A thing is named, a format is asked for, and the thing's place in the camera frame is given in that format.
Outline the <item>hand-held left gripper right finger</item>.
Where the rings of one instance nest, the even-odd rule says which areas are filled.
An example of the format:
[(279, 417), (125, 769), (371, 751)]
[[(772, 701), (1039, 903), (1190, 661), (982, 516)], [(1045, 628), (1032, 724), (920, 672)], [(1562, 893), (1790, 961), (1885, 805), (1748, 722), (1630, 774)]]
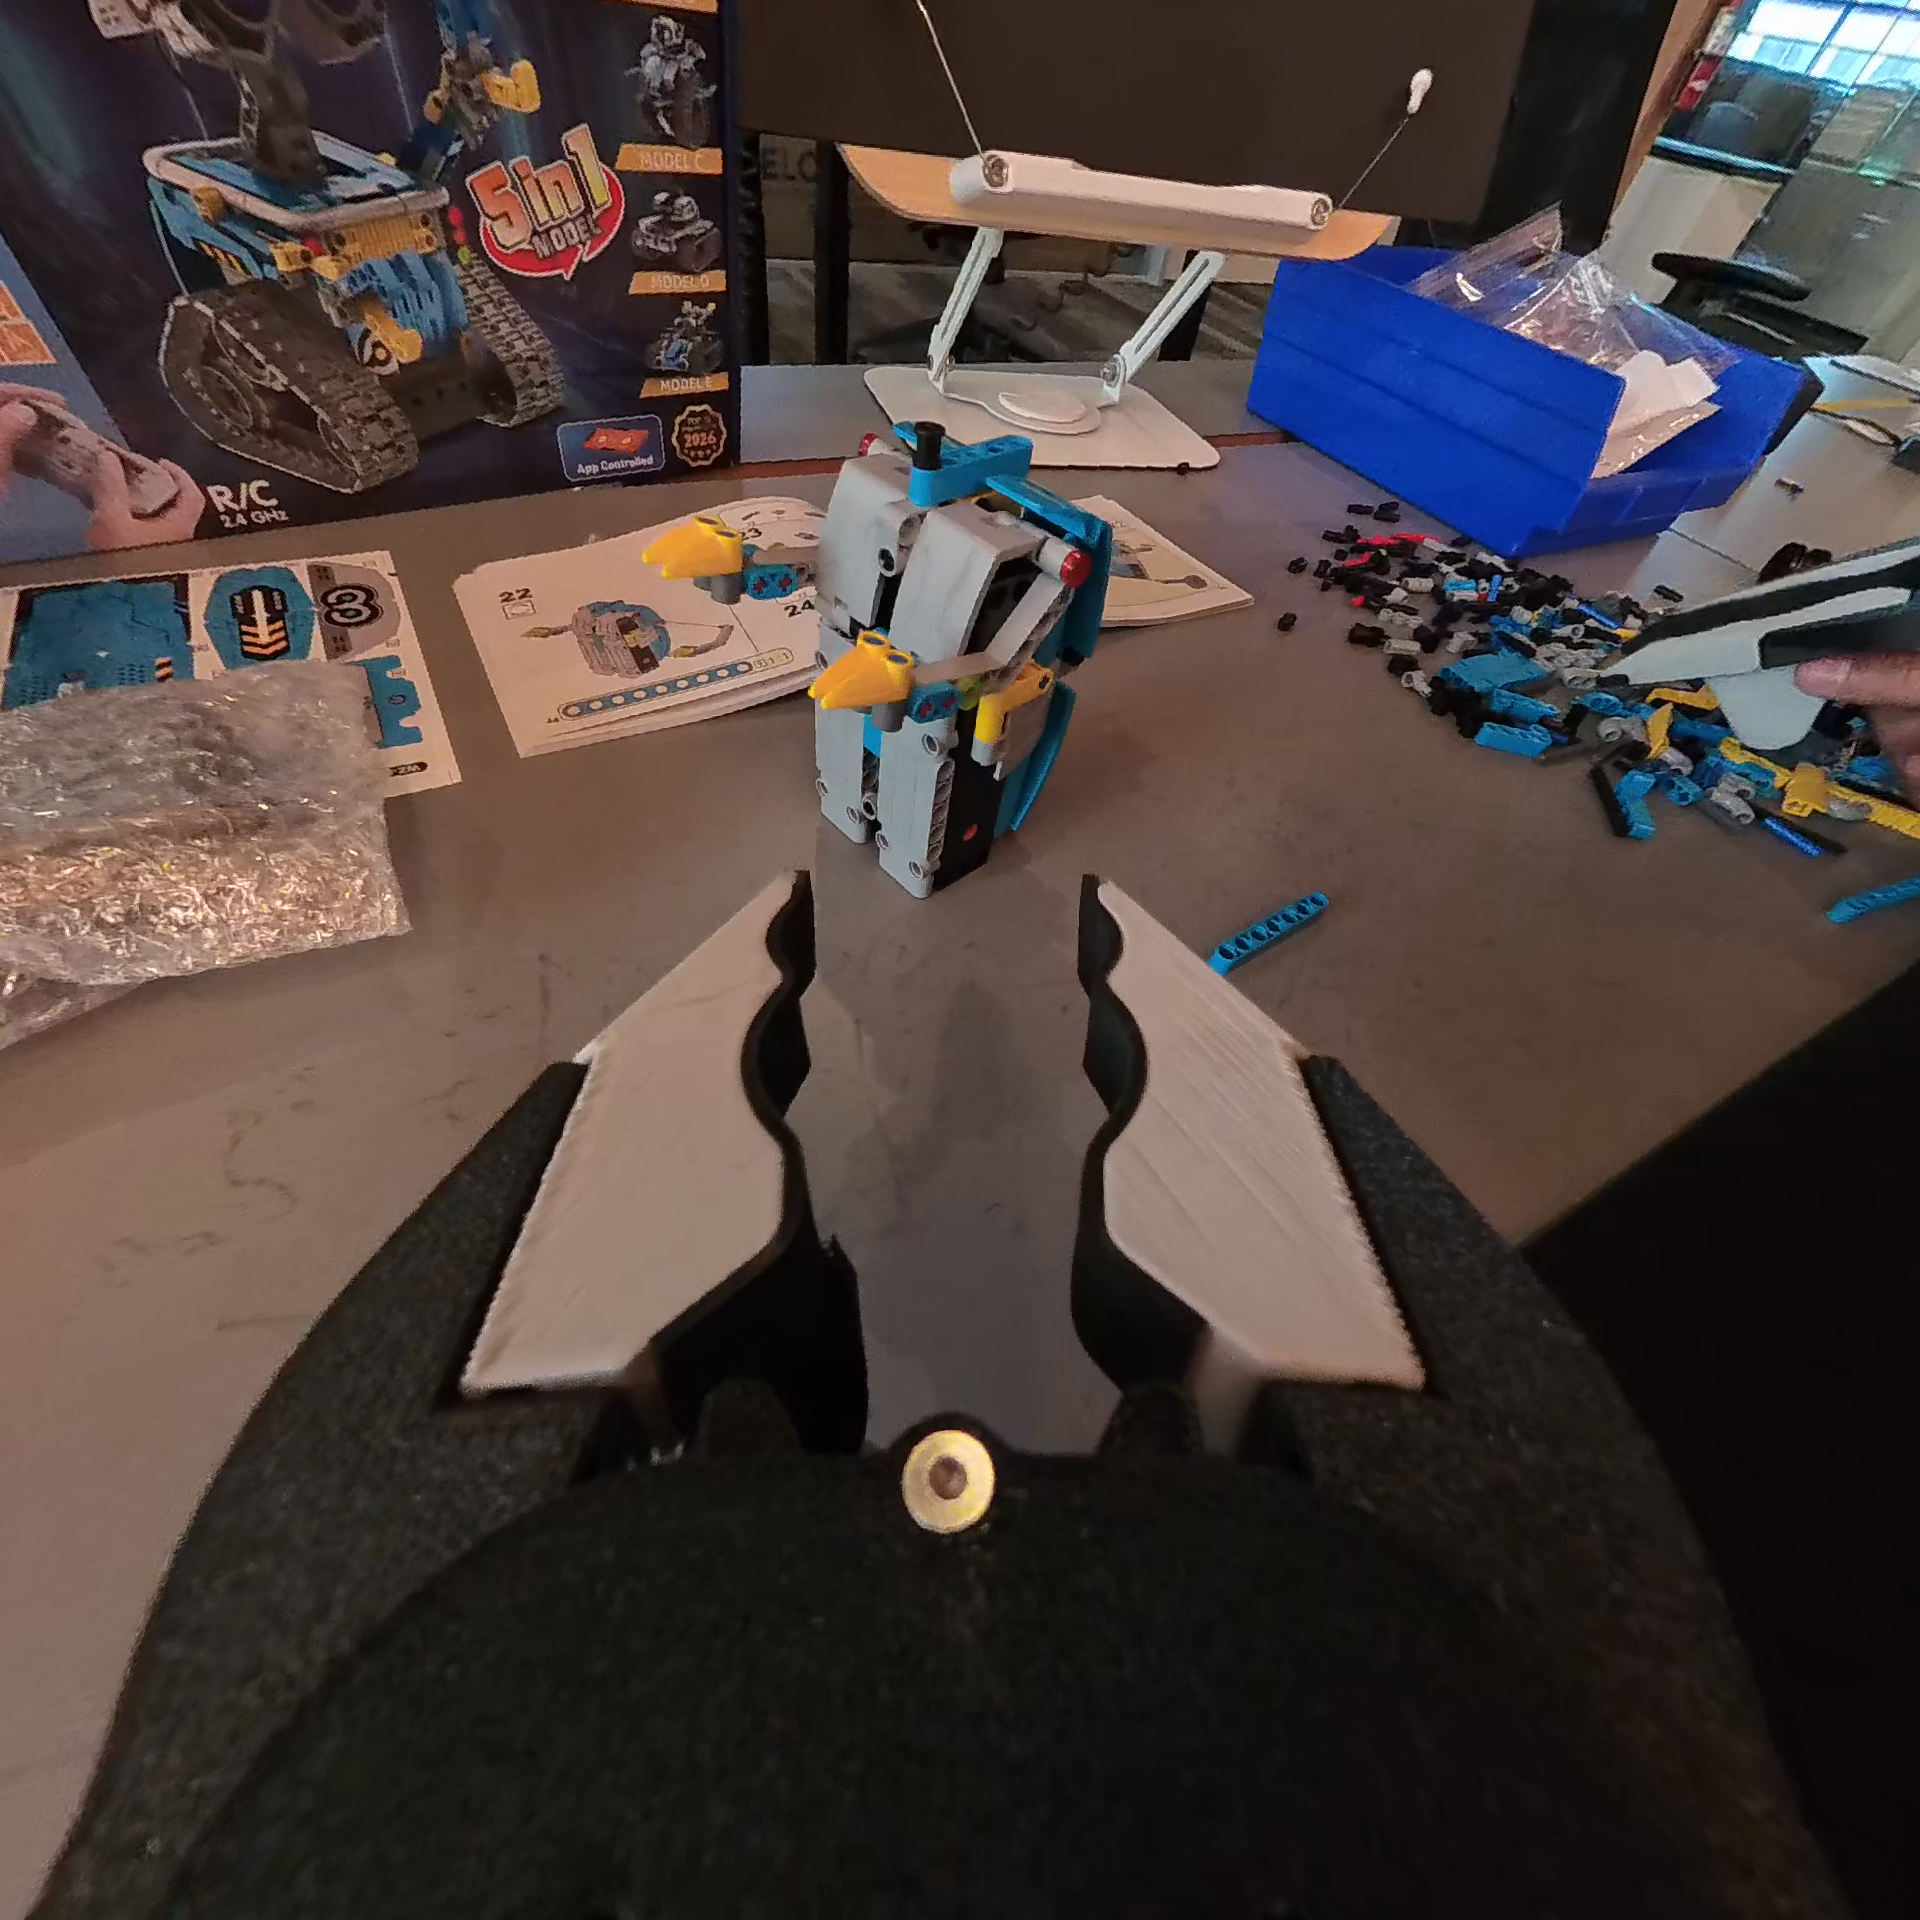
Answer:
[(1424, 1359), (1312, 1097), (1307, 1054), (1115, 881), (1083, 877), (1085, 1074), (1103, 1105), (1072, 1322), (1118, 1386), (1421, 1391)]

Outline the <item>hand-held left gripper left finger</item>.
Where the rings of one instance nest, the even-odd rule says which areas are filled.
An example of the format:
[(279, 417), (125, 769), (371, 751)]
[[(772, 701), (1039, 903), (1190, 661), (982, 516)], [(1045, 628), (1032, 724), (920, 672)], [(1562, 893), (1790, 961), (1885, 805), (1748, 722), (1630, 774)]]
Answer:
[(621, 1385), (812, 1232), (805, 871), (782, 871), (591, 1037), (459, 1386)]

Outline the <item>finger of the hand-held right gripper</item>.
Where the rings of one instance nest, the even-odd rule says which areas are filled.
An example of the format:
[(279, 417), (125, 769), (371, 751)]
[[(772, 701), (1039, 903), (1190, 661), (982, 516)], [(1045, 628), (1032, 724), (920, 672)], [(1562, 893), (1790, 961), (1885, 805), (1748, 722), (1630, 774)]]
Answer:
[(1628, 652), (1638, 639), (1672, 638), (1707, 630), (1722, 622), (1759, 614), (1786, 613), (1805, 602), (1831, 600), (1832, 597), (1912, 597), (1917, 593), (1917, 541), (1888, 543), (1875, 550), (1862, 550), (1847, 559), (1832, 559), (1823, 567), (1805, 567), (1786, 573), (1772, 583), (1724, 593), (1701, 608), (1685, 608), (1675, 614), (1652, 618), (1645, 630), (1628, 642)]
[(1707, 630), (1634, 642), (1606, 685), (1756, 680), (1798, 693), (1796, 666), (1816, 658), (1916, 649), (1912, 597), (1832, 597), (1786, 613), (1743, 614)]

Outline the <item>pile of toy brick parts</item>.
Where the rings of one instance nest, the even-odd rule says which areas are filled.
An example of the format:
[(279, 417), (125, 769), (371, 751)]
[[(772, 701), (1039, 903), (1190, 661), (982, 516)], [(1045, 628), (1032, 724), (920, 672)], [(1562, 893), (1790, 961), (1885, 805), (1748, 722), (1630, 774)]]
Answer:
[[(1395, 501), (1348, 506), (1316, 550), (1287, 559), (1287, 575), (1348, 606), (1347, 642), (1472, 745), (1534, 766), (1579, 761), (1611, 836), (1647, 840), (1669, 806), (1803, 858), (1843, 857), (1839, 828), (1916, 844), (1916, 799), (1859, 708), (1827, 704), (1802, 742), (1756, 751), (1707, 680), (1604, 684), (1652, 618), (1724, 593), (1688, 602), (1663, 583), (1645, 598), (1579, 591), (1565, 573), (1461, 536), (1395, 533), (1395, 513)], [(1786, 543), (1754, 585), (1832, 559)]]

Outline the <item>toy brick robot model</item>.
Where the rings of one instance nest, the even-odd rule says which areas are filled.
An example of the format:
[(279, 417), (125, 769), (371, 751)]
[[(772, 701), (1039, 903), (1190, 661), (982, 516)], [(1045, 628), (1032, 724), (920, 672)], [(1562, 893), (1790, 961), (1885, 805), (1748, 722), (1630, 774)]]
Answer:
[(914, 897), (976, 873), (1039, 802), (1096, 646), (1112, 525), (1032, 479), (1032, 438), (896, 422), (844, 461), (810, 548), (686, 516), (642, 548), (720, 602), (812, 590), (813, 786)]

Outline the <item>person's right hand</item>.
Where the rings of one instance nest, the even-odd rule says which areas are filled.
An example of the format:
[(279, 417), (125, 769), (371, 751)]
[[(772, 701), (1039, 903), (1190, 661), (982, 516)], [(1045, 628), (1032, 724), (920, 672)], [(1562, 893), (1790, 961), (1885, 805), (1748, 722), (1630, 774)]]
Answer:
[(1829, 655), (1796, 665), (1791, 679), (1823, 704), (1859, 708), (1902, 791), (1917, 799), (1917, 654)]

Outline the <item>black office chair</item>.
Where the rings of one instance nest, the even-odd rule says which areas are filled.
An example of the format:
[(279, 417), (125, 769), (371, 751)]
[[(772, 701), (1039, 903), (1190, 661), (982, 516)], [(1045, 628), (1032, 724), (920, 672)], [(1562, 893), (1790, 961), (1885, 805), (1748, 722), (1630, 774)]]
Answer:
[(1670, 281), (1660, 306), (1675, 320), (1748, 351), (1778, 359), (1810, 351), (1796, 325), (1810, 287), (1796, 274), (1768, 263), (1675, 250), (1658, 250), (1647, 264)]

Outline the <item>clear plastic bags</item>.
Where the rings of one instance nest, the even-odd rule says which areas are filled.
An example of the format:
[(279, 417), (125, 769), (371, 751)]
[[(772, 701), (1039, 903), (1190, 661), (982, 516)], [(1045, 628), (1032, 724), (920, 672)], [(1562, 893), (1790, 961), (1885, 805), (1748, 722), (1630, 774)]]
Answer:
[(1564, 250), (1548, 207), (1410, 281), (1410, 293), (1562, 351), (1623, 383), (1594, 477), (1611, 477), (1712, 417), (1734, 362), (1726, 343), (1643, 302), (1594, 254)]

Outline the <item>blue storage bin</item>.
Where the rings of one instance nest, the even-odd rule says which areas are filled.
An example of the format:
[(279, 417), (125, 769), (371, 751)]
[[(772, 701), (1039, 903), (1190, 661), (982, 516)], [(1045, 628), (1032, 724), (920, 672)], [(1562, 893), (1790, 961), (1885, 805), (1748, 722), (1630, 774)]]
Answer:
[(1596, 474), (1621, 377), (1410, 293), (1448, 261), (1419, 246), (1283, 261), (1247, 406), (1510, 559), (1658, 536), (1724, 504), (1816, 391), (1808, 367), (1738, 348), (1714, 413)]

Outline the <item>black perforated wrist rest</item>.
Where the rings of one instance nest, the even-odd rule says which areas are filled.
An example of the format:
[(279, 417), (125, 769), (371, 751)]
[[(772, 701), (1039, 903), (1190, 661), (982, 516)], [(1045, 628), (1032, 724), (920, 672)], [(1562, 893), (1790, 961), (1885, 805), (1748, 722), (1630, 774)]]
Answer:
[(1917, 1914), (1917, 972), (1525, 1242), (1678, 1486), (1855, 1914)]

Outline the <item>bubble wrap bag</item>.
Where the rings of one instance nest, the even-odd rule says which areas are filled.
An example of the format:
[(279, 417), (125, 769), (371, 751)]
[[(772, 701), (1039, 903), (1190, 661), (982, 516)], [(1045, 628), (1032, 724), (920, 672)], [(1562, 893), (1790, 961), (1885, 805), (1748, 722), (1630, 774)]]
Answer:
[(134, 990), (411, 928), (363, 679), (277, 663), (3, 724), (3, 1045)]

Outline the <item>sticker sheet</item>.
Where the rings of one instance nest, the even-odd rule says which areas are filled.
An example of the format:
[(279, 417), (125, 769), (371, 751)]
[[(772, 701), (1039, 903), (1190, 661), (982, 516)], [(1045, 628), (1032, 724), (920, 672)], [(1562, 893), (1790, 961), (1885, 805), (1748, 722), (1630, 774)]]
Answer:
[(365, 685), (392, 794), (462, 780), (415, 622), (384, 550), (228, 561), (3, 591), (4, 708), (78, 690), (212, 680), (328, 661)]

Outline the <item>white tablet stand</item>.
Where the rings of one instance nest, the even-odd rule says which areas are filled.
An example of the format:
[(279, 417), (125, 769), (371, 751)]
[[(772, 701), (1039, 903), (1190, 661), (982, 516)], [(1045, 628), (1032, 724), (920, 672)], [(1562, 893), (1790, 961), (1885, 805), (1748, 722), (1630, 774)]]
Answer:
[[(1215, 466), (1213, 444), (1141, 388), (1143, 367), (1231, 255), (1347, 261), (1380, 242), (1390, 226), (1383, 212), (1338, 207), (1327, 193), (1294, 186), (1119, 176), (1016, 150), (963, 159), (863, 146), (838, 152), (888, 210), (973, 231), (925, 362), (869, 369), (872, 399), (892, 422), (932, 421), (960, 440), (1019, 434), (1030, 440), (1037, 469)], [(966, 367), (957, 361), (963, 327), (1010, 233), (1190, 250), (1194, 261), (1093, 375)]]

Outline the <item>black screen panel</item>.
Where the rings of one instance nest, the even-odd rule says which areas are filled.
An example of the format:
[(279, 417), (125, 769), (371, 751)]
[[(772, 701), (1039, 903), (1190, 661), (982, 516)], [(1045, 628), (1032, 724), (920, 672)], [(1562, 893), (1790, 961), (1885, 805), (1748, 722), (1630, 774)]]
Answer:
[(1200, 185), (1307, 186), (1334, 207), (1399, 216), (1410, 245), (1446, 248), (1546, 207), (1562, 210), (1575, 246), (1603, 237), (1650, 143), (1642, 122), (1685, 8), (722, 6), (734, 110), (747, 133), (838, 156), (842, 146), (949, 159), (1007, 150)]

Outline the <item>blue toy set box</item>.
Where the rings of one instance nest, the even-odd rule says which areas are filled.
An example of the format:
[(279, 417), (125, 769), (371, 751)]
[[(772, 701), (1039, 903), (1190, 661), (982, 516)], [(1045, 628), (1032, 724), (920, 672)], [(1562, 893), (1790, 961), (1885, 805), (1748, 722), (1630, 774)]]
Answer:
[(4, 561), (735, 464), (731, 14), (4, 1)]

